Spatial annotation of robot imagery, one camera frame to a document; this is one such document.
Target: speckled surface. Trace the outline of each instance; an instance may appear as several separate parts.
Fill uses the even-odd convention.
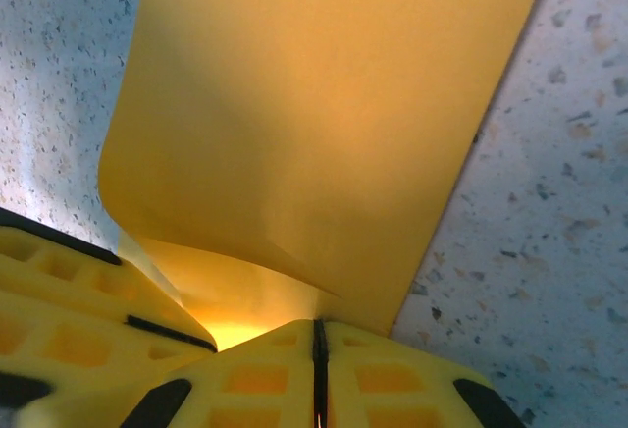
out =
[[[138,0],[0,0],[0,204],[106,247]],[[527,425],[628,423],[628,0],[541,0],[393,335]]]

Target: black edge trim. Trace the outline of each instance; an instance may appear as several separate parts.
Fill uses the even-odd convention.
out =
[[[192,384],[187,379],[175,379],[151,389],[120,427],[168,428],[191,390]]]
[[[214,344],[203,340],[202,338],[188,335],[187,333],[180,332],[179,330],[173,330],[172,328],[164,327],[158,323],[144,320],[143,318],[135,317],[134,315],[127,315],[127,321],[125,324],[134,327],[138,330],[154,333],[160,337],[170,338],[172,340],[178,340],[180,342],[189,343],[190,345],[196,345],[197,347],[209,349],[212,352],[218,352]]]
[[[312,361],[314,362],[314,427],[327,428],[328,363],[330,360],[325,323],[314,320]]]
[[[493,389],[468,379],[458,379],[453,385],[484,428],[525,428]]]
[[[18,410],[51,394],[53,387],[41,379],[0,371],[0,407]]]
[[[95,244],[79,240],[71,235],[64,234],[56,229],[40,224],[34,220],[27,219],[15,212],[0,207],[0,227],[11,227],[22,230],[28,234],[37,235],[43,239],[53,241],[79,253],[86,254],[92,258],[99,259],[105,263],[122,265],[122,260],[111,251],[100,248]]]

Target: rectangular hole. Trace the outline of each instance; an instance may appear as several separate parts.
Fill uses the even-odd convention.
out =
[[[215,408],[207,428],[277,428],[281,413],[278,409]]]
[[[133,300],[137,294],[135,286],[121,274],[125,268],[101,268],[95,281],[95,288],[102,293],[115,295],[125,300]]]
[[[370,408],[369,428],[444,428],[441,415],[432,407]]]
[[[37,250],[37,244],[30,241],[27,236],[20,237],[6,232],[0,235],[0,254],[17,261],[28,261]]]
[[[0,354],[13,354],[26,339],[31,326],[20,319],[0,314]]]
[[[42,357],[83,367],[102,366],[111,353],[111,345],[100,336],[71,325],[59,325],[47,343]]]
[[[71,281],[80,267],[77,261],[58,252],[47,253],[36,265],[40,271],[64,281]]]
[[[234,394],[283,394],[288,368],[279,364],[242,364],[229,376],[224,391]]]
[[[360,392],[391,393],[423,390],[420,379],[410,366],[402,364],[368,364],[355,368]]]

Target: yellow plastic panel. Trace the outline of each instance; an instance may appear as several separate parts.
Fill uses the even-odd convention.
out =
[[[170,374],[192,390],[170,428],[311,428],[312,322],[291,322]]]
[[[121,325],[133,315],[215,344],[203,326],[127,261],[109,264],[9,227],[0,227],[0,291]]]
[[[133,328],[128,315],[214,343],[128,262],[116,266],[0,227],[0,404],[14,398],[3,393],[7,375],[52,388],[11,420],[4,406],[2,419],[16,428],[119,426],[165,374],[212,354]]]
[[[211,355],[122,322],[2,291],[0,322],[0,372],[53,387],[17,414],[17,428],[119,426],[165,374]]]
[[[385,333],[532,2],[141,0],[104,203],[210,329]]]
[[[481,375],[344,325],[325,325],[330,428],[482,428],[453,386]]]

